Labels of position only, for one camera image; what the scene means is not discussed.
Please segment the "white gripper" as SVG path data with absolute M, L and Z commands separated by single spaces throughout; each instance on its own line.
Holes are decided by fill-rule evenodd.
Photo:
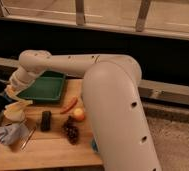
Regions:
M 38 75 L 34 74 L 33 72 L 27 72 L 24 68 L 18 68 L 9 79 L 12 87 L 7 85 L 5 88 L 7 96 L 13 100 L 17 100 L 18 97 L 16 96 L 15 92 L 21 92 L 27 89 L 34 83 L 37 77 Z

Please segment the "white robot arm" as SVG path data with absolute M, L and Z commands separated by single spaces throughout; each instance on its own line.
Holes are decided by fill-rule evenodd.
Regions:
M 134 58 L 25 50 L 6 93 L 14 97 L 46 71 L 82 79 L 82 101 L 105 171 L 162 171 L 138 91 L 142 71 Z

